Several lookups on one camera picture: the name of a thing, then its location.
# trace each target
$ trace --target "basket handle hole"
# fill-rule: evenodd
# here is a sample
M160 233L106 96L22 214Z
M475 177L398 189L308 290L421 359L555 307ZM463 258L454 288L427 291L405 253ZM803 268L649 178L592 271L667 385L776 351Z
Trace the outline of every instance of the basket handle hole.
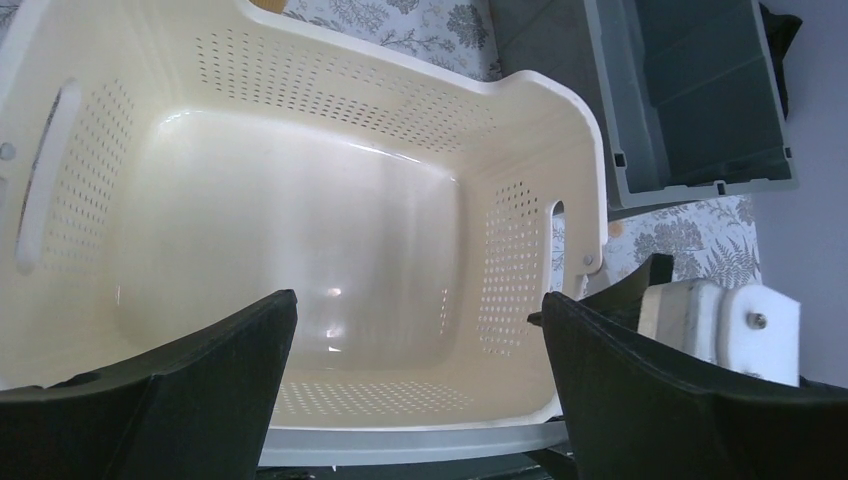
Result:
M15 249L17 268L21 273L32 272L41 260L53 187L81 104L82 89L79 82L69 79L56 93L53 106L45 120L21 207Z
M562 200L551 209L551 285L561 292L565 280L565 205Z

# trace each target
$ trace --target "fern pattern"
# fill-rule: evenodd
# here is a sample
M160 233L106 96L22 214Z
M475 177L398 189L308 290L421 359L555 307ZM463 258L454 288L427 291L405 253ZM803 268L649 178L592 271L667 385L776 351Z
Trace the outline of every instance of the fern pattern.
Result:
M12 24L12 19L18 13L20 0L4 0L0 2L0 39L6 35L6 30Z
M717 242L710 249L703 277L715 279L726 288L736 288L751 283L760 271L760 261L755 248L747 239L739 243L728 238L727 243Z
M483 48L486 45L489 32L474 5L455 5L450 12L447 27L459 37L459 43L466 47Z
M433 55L432 57L427 58L427 61L437 67L442 67L445 70L450 70L451 72L456 73L456 68L453 66L453 63L451 63L450 60L447 60L445 57Z
M565 273L565 217L557 215L552 219L551 238L551 285L549 290L562 291Z
M417 36L415 29L408 30L404 34L398 34L395 29L387 31L380 38L380 45L394 49L405 49L417 55L419 49L425 52L432 52L439 48L447 53L451 53L456 49L456 44L450 39L442 39L438 35Z
M409 12L418 7L420 0L386 0L386 3L397 8L400 13L409 15Z
M728 288L760 281L757 232L750 198L727 197L659 210L615 222L604 249L617 280L651 253L674 256L675 279L708 278Z
M289 18L293 18L295 20L300 20L301 22L311 23L312 25L317 25L319 27L324 27L329 30L344 33L344 27L342 26L342 24L335 20L326 20L321 17L306 18L297 12L291 11L283 12L283 15Z
M344 23L377 33L389 18L389 12L377 2L364 0L330 0L330 9Z

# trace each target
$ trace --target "laundry basket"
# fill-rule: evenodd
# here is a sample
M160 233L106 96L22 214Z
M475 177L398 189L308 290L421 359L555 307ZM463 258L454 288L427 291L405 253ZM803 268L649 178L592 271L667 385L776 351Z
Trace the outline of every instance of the laundry basket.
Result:
M606 238L597 123L248 0L26 2L0 53L0 379L52 384L293 288L272 428L556 412L542 334Z

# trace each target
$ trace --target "white wall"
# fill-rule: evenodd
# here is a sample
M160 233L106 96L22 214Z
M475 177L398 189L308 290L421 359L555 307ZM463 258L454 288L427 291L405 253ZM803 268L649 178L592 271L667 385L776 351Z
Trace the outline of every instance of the white wall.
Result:
M763 280L802 302L801 374L848 386L848 1L764 3L804 26L785 63L801 188L754 197Z

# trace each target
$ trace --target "floral wallpaper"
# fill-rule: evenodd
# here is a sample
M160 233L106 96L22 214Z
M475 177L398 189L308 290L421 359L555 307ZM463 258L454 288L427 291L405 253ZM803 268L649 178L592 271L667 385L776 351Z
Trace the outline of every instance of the floral wallpaper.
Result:
M19 3L0 0L0 40ZM289 0L283 15L476 80L501 78L488 0ZM562 288L566 228L565 219L555 219L551 289ZM675 256L677 280L711 278L731 288L760 282L748 197L693 203L612 222L609 233L603 266L589 281L589 291L624 278L655 252Z
M477 80L501 78L488 0L289 0L283 15Z

